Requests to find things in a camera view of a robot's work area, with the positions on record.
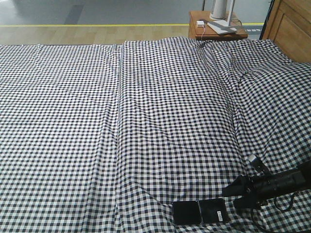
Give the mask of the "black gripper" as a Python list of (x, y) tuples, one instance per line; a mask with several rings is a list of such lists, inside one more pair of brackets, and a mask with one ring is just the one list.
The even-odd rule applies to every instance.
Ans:
[(260, 209), (258, 199), (267, 200), (284, 195), (281, 187), (282, 177), (247, 177), (240, 175), (231, 184), (222, 189), (222, 196), (243, 196), (233, 201), (236, 209)]

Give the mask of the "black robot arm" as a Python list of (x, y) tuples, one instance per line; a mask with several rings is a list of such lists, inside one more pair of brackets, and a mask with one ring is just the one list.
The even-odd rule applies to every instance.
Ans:
[(311, 188), (311, 162), (307, 161), (296, 168), (272, 174), (259, 158), (251, 160), (261, 176), (238, 176), (233, 183), (222, 189), (224, 197), (241, 196), (233, 201), (236, 209), (257, 209), (269, 199)]

